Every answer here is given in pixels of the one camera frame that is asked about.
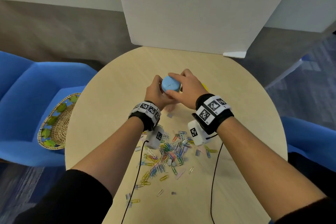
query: light wood tabletop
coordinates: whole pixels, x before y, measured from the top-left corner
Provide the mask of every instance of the light wood tabletop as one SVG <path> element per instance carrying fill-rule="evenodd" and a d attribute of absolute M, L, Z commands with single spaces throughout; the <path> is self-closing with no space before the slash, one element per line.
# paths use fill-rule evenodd
<path fill-rule="evenodd" d="M 66 136 L 66 168 L 73 167 L 91 150 L 114 133 L 127 119 L 132 108 L 143 101 L 146 87 L 156 74 L 181 73 L 189 68 L 213 94 L 220 95 L 232 107 L 235 117 L 261 141 L 287 159 L 287 145 L 278 112 L 258 81 L 230 58 L 217 54 L 140 47 L 116 58 L 89 82 L 73 110 Z M 192 110 L 178 104 L 172 118 L 162 111 L 160 125 L 173 138 L 173 130 L 187 131 L 193 120 Z M 219 150 L 221 141 L 214 137 L 207 144 Z M 212 223 L 210 193 L 218 153 L 195 156 L 195 146 L 175 179 L 170 167 L 169 178 L 159 174 L 149 179 L 151 185 L 134 191 L 140 199 L 128 209 L 124 223 Z M 119 224 L 126 209 L 125 194 L 132 191 L 137 175 L 140 151 L 134 152 L 124 179 L 113 199 L 104 223 Z M 141 166 L 138 183 L 151 167 Z M 223 146 L 213 187 L 213 218 L 220 223 L 267 223 L 270 218 L 243 179 L 230 154 Z"/>

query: yellow object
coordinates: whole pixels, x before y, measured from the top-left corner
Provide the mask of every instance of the yellow object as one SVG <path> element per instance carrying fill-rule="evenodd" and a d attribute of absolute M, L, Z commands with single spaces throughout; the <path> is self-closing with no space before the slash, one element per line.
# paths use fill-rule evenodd
<path fill-rule="evenodd" d="M 165 179 L 167 179 L 169 176 L 168 175 L 165 175 L 164 177 L 161 177 L 160 178 L 160 182 L 164 181 Z"/>
<path fill-rule="evenodd" d="M 209 92 L 208 88 L 202 83 L 203 87 Z"/>

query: person's left hand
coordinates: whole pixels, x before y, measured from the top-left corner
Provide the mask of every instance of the person's left hand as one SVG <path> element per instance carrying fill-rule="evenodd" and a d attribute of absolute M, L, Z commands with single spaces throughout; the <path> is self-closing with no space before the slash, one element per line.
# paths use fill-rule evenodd
<path fill-rule="evenodd" d="M 163 94 L 161 83 L 162 78 L 159 75 L 156 75 L 152 84 L 147 87 L 145 96 L 145 101 L 152 101 L 154 105 L 160 109 L 160 111 L 162 111 L 166 105 L 177 103 L 175 99 L 169 99 L 166 94 Z"/>

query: forearm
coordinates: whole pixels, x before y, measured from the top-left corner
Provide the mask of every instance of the forearm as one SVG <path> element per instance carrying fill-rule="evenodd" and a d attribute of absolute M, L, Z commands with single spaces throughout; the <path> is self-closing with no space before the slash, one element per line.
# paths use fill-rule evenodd
<path fill-rule="evenodd" d="M 143 122 L 137 117 L 131 117 L 113 135 L 91 151 L 72 169 L 77 169 L 93 176 L 114 196 L 124 177 L 143 129 Z"/>
<path fill-rule="evenodd" d="M 272 220 L 325 197 L 234 117 L 225 120 L 217 133 Z"/>

